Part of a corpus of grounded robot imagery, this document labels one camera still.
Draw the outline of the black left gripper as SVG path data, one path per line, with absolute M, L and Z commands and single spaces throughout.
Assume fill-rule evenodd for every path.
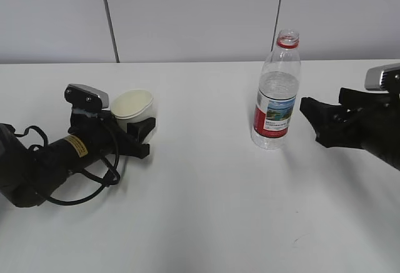
M 149 155 L 148 142 L 156 131 L 156 118 L 127 123 L 127 132 L 117 124 L 111 111 L 82 113 L 73 111 L 69 133 L 82 139 L 95 152 L 144 159 Z

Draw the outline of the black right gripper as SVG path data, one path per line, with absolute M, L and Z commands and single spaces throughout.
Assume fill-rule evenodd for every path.
M 399 150 L 399 103 L 390 94 L 342 87 L 339 105 L 303 97 L 299 109 L 324 147 Z

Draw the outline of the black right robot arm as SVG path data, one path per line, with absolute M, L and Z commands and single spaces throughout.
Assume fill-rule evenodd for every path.
M 392 94 L 342 87 L 338 105 L 304 97 L 299 109 L 322 146 L 362 149 L 399 169 L 399 101 Z

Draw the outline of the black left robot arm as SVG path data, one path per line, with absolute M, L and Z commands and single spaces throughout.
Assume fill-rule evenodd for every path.
M 155 129 L 149 117 L 129 123 L 123 130 L 109 111 L 97 116 L 72 114 L 68 135 L 53 143 L 38 126 L 18 134 L 10 124 L 1 124 L 1 194 L 16 207 L 34 207 L 44 201 L 75 206 L 119 183 L 120 156 L 144 159 L 150 153 L 145 138 Z M 73 174 L 97 182 L 99 188 L 75 201 L 52 197 Z

